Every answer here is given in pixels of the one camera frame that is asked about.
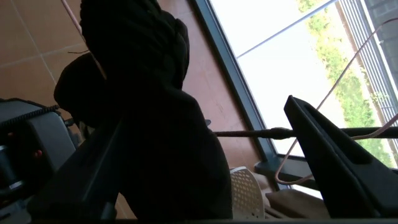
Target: pink cable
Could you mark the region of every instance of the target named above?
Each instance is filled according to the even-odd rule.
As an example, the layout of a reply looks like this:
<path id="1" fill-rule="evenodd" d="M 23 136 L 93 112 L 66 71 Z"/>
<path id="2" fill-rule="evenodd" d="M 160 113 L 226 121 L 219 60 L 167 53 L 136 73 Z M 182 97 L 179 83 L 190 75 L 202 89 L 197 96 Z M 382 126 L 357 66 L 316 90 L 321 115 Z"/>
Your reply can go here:
<path id="1" fill-rule="evenodd" d="M 385 22 L 383 22 L 375 31 L 372 32 L 372 34 L 365 40 L 365 42 L 361 45 L 361 47 L 358 49 L 358 51 L 354 54 L 353 58 L 348 62 L 347 66 L 344 68 L 343 72 L 341 73 L 341 75 L 338 77 L 338 79 L 336 80 L 335 84 L 332 86 L 332 88 L 330 89 L 330 91 L 328 92 L 328 94 L 326 94 L 326 97 L 324 97 L 324 99 L 321 101 L 321 103 L 318 105 L 317 110 L 319 110 L 319 108 L 323 105 L 323 103 L 326 101 L 326 99 L 329 97 L 329 95 L 332 93 L 332 91 L 337 87 L 337 85 L 339 84 L 339 82 L 341 81 L 341 79 L 343 78 L 344 74 L 347 72 L 349 66 L 354 62 L 355 58 L 358 56 L 358 54 L 360 53 L 360 51 L 364 48 L 364 46 L 370 41 L 370 39 L 375 35 L 375 33 L 377 31 L 379 31 L 381 29 L 382 26 L 386 25 L 389 22 L 392 21 L 396 21 L 398 20 L 398 17 L 393 18 L 393 19 L 389 19 Z M 388 121 L 385 125 L 383 125 L 383 127 L 379 128 L 378 130 L 376 130 L 375 132 L 371 133 L 371 134 L 367 134 L 367 135 L 363 135 L 363 136 L 355 136 L 352 137 L 352 139 L 354 140 L 360 140 L 360 139 L 369 139 L 369 138 L 374 138 L 376 136 L 378 136 L 379 134 L 383 133 L 387 128 L 389 128 L 390 126 L 392 126 L 396 121 L 398 120 L 398 114 L 396 114 L 390 121 Z M 293 184 L 301 184 L 309 179 L 311 179 L 313 177 L 313 175 L 308 175 L 306 177 L 303 177 L 299 180 L 295 180 L 295 181 L 283 181 L 279 179 L 279 173 L 282 170 L 287 158 L 289 157 L 290 153 L 292 152 L 295 144 L 297 143 L 297 139 L 293 142 L 292 146 L 290 147 L 290 149 L 287 151 L 284 159 L 282 160 L 282 162 L 280 163 L 278 169 L 276 170 L 275 173 L 275 180 L 278 184 L 284 184 L 284 185 L 293 185 Z"/>
<path id="2" fill-rule="evenodd" d="M 80 26 L 79 22 L 77 21 L 77 19 L 76 19 L 74 13 L 73 13 L 72 10 L 70 9 L 69 4 L 67 3 L 67 0 L 61 0 L 61 2 L 62 2 L 62 4 L 63 4 L 63 7 L 65 8 L 65 10 L 67 11 L 67 13 L 68 13 L 70 19 L 72 20 L 73 25 L 75 25 L 77 31 L 79 32 L 80 37 L 81 37 L 81 38 L 83 39 L 83 41 L 86 43 L 86 39 L 85 39 L 85 37 L 83 37 L 83 31 L 81 30 L 81 26 Z M 102 66 L 101 66 L 100 63 L 97 61 L 97 59 L 95 59 L 95 57 L 94 57 L 93 54 L 91 54 L 91 56 L 93 56 L 93 59 L 94 59 L 95 64 L 97 65 L 97 67 L 98 67 L 98 69 L 99 69 L 99 72 L 101 72 L 101 75 L 104 77 L 104 79 L 106 79 L 106 74 L 105 74 L 105 71 L 103 70 Z"/>

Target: white perforated basket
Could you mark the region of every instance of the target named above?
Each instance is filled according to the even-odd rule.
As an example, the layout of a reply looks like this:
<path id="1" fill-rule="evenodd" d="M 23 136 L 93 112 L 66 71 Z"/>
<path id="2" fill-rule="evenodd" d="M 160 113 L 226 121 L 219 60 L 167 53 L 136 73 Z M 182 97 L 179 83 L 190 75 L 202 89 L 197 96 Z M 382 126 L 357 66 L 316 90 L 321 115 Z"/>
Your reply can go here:
<path id="1" fill-rule="evenodd" d="M 236 220 L 265 219 L 260 186 L 246 167 L 230 170 L 232 180 L 232 209 Z"/>

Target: green bush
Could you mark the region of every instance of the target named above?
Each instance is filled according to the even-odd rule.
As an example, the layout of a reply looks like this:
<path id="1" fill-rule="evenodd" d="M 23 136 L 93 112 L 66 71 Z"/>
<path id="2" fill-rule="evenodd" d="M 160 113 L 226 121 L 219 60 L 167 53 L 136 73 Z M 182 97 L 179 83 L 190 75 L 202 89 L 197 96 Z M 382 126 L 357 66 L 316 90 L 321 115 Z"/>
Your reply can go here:
<path id="1" fill-rule="evenodd" d="M 301 12 L 311 9 L 322 0 L 298 0 L 298 8 Z M 327 10 L 319 12 L 307 21 L 307 27 L 311 34 L 317 38 L 316 51 L 319 59 L 325 65 L 327 78 L 332 84 L 336 82 L 343 69 L 348 63 L 338 48 L 342 39 L 337 39 L 328 33 Z M 343 109 L 344 119 L 347 127 L 371 127 L 376 122 L 368 100 L 363 97 L 361 82 L 352 70 L 348 70 L 344 78 L 334 90 L 334 93 Z M 392 167 L 389 154 L 383 150 L 380 139 L 365 139 L 358 143 L 378 158 L 383 164 Z"/>

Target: black machine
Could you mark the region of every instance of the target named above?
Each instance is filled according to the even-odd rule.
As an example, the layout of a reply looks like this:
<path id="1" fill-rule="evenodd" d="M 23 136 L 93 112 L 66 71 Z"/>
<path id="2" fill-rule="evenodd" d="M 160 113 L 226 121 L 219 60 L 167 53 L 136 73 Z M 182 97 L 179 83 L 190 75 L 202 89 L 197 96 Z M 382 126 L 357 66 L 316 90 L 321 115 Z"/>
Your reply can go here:
<path id="1" fill-rule="evenodd" d="M 0 101 L 0 222 L 116 216 L 120 164 L 129 147 L 125 118 L 108 120 L 76 150 L 70 123 L 56 109 Z M 267 138 L 297 137 L 332 218 L 398 217 L 398 175 L 350 138 L 373 128 L 341 130 L 293 96 L 285 113 L 293 130 L 268 130 Z M 382 137 L 398 132 L 391 128 Z"/>

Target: person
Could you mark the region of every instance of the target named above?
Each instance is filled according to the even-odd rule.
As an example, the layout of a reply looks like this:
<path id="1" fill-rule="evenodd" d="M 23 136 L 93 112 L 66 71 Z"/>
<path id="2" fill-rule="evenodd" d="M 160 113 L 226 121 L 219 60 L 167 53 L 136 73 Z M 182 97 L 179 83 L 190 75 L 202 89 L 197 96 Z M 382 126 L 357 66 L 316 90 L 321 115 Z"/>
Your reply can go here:
<path id="1" fill-rule="evenodd" d="M 198 102 L 182 91 L 190 53 L 185 24 L 155 0 L 82 0 L 80 16 L 90 53 L 65 67 L 54 98 L 79 126 L 92 129 L 129 115 L 137 147 L 120 192 L 136 217 L 232 218 L 225 154 Z"/>

